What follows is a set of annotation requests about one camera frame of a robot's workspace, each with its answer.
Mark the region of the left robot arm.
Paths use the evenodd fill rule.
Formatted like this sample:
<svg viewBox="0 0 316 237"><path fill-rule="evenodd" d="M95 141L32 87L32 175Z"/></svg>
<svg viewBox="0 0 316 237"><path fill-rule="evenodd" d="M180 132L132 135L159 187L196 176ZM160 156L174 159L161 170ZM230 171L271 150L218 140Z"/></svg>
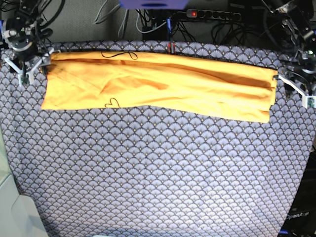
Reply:
<svg viewBox="0 0 316 237"><path fill-rule="evenodd" d="M308 96L316 95L316 29L312 27L297 0L264 0L267 8L264 13L264 30L268 37L283 52L293 53L290 61L282 61L284 75ZM292 48L285 48L277 43L267 26L268 12L278 13L284 17L282 24L288 28L293 43Z"/></svg>

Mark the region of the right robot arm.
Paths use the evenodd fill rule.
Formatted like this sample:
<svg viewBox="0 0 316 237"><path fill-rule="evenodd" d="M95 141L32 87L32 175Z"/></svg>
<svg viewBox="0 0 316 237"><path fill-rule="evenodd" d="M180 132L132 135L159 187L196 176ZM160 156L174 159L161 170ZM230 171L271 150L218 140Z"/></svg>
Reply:
<svg viewBox="0 0 316 237"><path fill-rule="evenodd" d="M14 15L0 24L2 42L13 51L13 56L5 61L22 78L30 78L32 69L46 66L53 53L45 41L53 34L49 26L63 10L65 1L60 1L56 13L44 22L42 15L50 3L50 0L21 0Z"/></svg>

